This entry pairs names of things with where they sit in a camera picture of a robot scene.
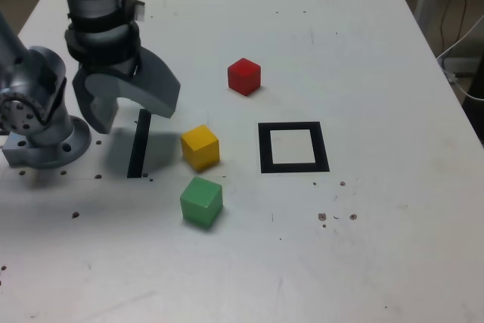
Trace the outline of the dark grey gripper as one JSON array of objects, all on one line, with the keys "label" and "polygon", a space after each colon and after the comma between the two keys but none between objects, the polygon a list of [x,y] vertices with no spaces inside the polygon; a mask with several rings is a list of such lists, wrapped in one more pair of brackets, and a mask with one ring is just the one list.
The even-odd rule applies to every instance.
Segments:
[{"label": "dark grey gripper", "polygon": [[109,63],[105,57],[88,58],[79,64],[73,78],[81,114],[101,134],[110,133],[120,98],[170,118],[180,88],[180,82],[165,62],[144,47],[138,56],[118,63]]}]

